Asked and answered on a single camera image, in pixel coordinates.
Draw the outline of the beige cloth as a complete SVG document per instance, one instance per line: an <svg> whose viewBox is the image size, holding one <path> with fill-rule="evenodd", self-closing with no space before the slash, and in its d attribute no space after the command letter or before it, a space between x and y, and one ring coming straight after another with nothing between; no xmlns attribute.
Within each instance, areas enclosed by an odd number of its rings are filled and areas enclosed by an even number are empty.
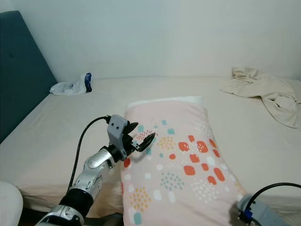
<svg viewBox="0 0 301 226"><path fill-rule="evenodd" d="M292 129L300 126L298 105L301 102L293 87L281 78L251 67L234 67L231 80L220 90L237 97L258 97L277 122Z"/></svg>

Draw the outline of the white mattress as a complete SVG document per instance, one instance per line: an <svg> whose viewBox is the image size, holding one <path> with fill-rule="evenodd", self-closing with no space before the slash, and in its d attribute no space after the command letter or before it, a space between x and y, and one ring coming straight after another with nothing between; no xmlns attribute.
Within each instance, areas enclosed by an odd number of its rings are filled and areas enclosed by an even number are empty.
<svg viewBox="0 0 301 226"><path fill-rule="evenodd" d="M289 128L262 101L222 91L228 78L107 78L91 93L48 95L0 145L0 178L21 192L24 208L47 212L65 194L88 123L124 114L127 104L166 97L201 96L219 153L250 193L273 183L301 185L301 127Z"/></svg>

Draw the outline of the white plastic chair wooden legs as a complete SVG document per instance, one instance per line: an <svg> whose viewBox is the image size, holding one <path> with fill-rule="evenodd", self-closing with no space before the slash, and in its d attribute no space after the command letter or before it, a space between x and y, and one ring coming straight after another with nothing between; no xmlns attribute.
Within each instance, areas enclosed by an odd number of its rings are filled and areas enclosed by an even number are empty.
<svg viewBox="0 0 301 226"><path fill-rule="evenodd" d="M23 196L13 184L0 181L0 226L17 226L23 210Z"/></svg>

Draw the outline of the clear plastic bag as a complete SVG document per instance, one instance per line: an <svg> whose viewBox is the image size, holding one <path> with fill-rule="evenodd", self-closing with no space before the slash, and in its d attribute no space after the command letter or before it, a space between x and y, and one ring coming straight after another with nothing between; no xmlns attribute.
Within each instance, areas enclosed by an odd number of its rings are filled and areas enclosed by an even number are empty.
<svg viewBox="0 0 301 226"><path fill-rule="evenodd" d="M73 82L59 82L49 91L58 96L72 96L92 92L92 73L86 73Z"/></svg>

